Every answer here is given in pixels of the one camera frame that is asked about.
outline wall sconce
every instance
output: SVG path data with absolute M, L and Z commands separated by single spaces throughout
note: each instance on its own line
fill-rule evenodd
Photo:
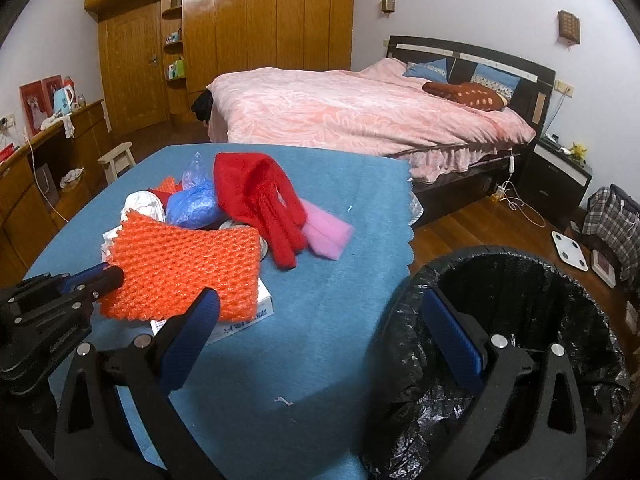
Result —
M 396 12 L 396 0 L 382 0 L 382 12 L 385 14 Z
M 559 35 L 568 41 L 569 45 L 580 45 L 580 20 L 574 14 L 561 10 L 558 12 Z

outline white scale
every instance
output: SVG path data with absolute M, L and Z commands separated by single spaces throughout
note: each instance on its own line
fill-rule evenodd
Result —
M 589 270 L 587 260 L 582 254 L 582 249 L 575 240 L 571 240 L 571 238 L 561 235 L 557 231 L 552 231 L 551 237 L 556 244 L 558 256 L 560 256 L 560 259 L 564 261 L 564 263 L 576 269 L 584 270 L 584 272 Z

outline blue kettle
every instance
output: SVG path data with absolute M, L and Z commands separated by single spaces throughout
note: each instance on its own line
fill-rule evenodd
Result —
M 71 103 L 73 103 L 75 98 L 76 94 L 74 93 L 74 88 L 71 85 L 67 85 L 56 91 L 56 93 L 53 94 L 54 113 L 59 114 L 61 112 L 63 115 L 70 114 Z

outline checkered bag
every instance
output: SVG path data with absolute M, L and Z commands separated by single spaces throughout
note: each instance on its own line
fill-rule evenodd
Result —
M 583 234 L 595 234 L 618 257 L 622 282 L 635 277 L 640 263 L 640 208 L 636 206 L 619 187 L 601 187 L 589 198 L 582 227 Z

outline picture frame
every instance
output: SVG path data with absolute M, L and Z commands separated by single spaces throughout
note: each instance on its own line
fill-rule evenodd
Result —
M 49 113 L 49 99 L 42 81 L 22 85 L 20 87 L 20 101 L 30 136 L 33 137 L 40 132 L 42 121 L 52 115 Z
M 49 113 L 49 117 L 53 115 L 53 111 L 55 108 L 55 104 L 53 102 L 53 94 L 55 94 L 58 90 L 64 87 L 64 85 L 65 84 L 62 81 L 61 75 L 54 75 L 42 80 L 42 87 L 44 88 L 44 93 L 48 98 L 47 112 Z

